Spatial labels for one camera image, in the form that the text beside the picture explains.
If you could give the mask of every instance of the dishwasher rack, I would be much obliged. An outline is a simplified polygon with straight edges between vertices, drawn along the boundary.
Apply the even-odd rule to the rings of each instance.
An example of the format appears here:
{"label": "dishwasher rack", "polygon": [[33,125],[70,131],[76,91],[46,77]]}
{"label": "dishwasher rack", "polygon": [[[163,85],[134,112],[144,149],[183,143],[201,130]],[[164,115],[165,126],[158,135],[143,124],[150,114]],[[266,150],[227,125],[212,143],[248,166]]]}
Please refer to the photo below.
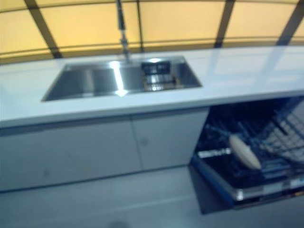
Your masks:
{"label": "dishwasher rack", "polygon": [[230,159],[227,167],[236,178],[269,180],[304,173],[304,123],[288,109],[275,111],[270,120],[210,118],[205,129],[208,134],[204,136],[207,143],[203,150],[214,149],[217,145],[218,150],[233,153],[228,139],[236,134],[260,160],[262,170],[255,171],[245,167],[236,157]]}

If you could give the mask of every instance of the dishwasher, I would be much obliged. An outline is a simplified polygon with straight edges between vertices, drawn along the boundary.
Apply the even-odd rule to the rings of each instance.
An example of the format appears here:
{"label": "dishwasher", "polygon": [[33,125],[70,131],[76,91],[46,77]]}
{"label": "dishwasher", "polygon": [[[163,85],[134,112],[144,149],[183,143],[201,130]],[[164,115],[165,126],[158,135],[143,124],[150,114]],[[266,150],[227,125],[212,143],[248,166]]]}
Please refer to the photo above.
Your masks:
{"label": "dishwasher", "polygon": [[210,108],[191,164],[235,208],[304,194],[304,101]]}

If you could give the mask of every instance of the floor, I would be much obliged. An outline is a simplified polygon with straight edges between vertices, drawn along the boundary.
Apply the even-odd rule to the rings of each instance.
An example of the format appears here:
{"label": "floor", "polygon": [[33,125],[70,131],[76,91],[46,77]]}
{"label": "floor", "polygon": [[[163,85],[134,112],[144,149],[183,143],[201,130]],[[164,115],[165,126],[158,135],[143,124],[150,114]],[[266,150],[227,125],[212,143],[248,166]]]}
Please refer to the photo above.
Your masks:
{"label": "floor", "polygon": [[302,228],[304,197],[200,213],[188,167],[0,194],[1,228]]}

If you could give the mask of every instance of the faucet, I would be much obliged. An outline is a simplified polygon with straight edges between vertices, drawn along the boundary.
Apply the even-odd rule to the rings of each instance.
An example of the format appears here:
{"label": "faucet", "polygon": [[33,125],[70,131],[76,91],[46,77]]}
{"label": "faucet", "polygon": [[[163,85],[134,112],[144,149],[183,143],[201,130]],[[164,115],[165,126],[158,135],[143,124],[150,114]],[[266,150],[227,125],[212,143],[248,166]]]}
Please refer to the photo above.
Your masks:
{"label": "faucet", "polygon": [[121,33],[120,43],[123,46],[123,55],[126,61],[130,62],[130,52],[128,49],[128,40],[125,35],[124,13],[123,13],[121,0],[116,0],[116,5],[117,5],[117,16],[118,16],[118,29]]}

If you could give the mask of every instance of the stainless steel sink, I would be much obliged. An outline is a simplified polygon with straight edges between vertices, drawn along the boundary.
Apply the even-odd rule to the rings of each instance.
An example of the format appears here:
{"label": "stainless steel sink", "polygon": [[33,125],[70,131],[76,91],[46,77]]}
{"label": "stainless steel sink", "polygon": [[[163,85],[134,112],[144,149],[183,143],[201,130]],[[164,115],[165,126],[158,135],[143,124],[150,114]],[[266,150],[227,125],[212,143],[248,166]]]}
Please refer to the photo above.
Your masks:
{"label": "stainless steel sink", "polygon": [[184,57],[68,64],[42,101],[200,86]]}

